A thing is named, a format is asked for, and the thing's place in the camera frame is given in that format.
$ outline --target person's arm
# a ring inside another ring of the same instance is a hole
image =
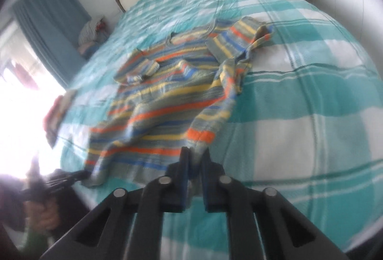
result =
[[[48,249],[49,231],[60,224],[58,207],[54,198],[45,205],[34,202],[25,203],[28,228],[20,252],[28,260],[39,259]]]

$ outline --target white square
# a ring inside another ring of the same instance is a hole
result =
[[[367,133],[371,159],[383,159],[383,109],[371,107],[361,114]]]
[[[261,120],[255,131],[255,180],[305,178],[313,174],[315,144],[311,117]]]
[[[255,48],[252,52],[251,71],[281,71],[289,72],[293,68],[284,45],[272,45]]]
[[[325,40],[325,43],[338,60],[338,67],[353,68],[363,64],[356,48],[351,43],[339,40]]]

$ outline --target green sleeve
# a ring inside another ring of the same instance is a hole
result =
[[[44,234],[36,233],[28,228],[24,244],[19,248],[22,255],[28,260],[38,260],[48,249],[48,238]]]

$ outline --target plaid bedspread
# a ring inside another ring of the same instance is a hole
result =
[[[84,167],[89,128],[106,119],[113,77],[135,48],[214,18],[251,16],[275,33],[257,50],[212,160],[247,187],[273,186],[339,247],[383,213],[383,84],[361,45],[304,0],[140,0],[73,81],[78,89],[54,149],[64,170]],[[76,186],[92,205],[116,187],[143,186],[176,158],[126,158],[95,188]],[[165,259],[227,259],[225,216],[195,198],[165,214]]]

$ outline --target checkered blanket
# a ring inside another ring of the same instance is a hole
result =
[[[140,0],[74,79],[78,93],[54,155],[64,170],[84,167],[89,128],[107,117],[118,88],[113,77],[135,48],[243,16],[275,31],[254,55],[209,148],[212,160],[247,187],[275,187],[345,248],[383,214],[383,84],[355,38],[304,0]],[[76,190],[95,205],[117,187],[142,187],[176,160],[132,155],[128,171],[116,162],[103,185]],[[205,213],[195,198],[184,214],[165,214],[162,257],[227,259],[226,232],[225,216]]]

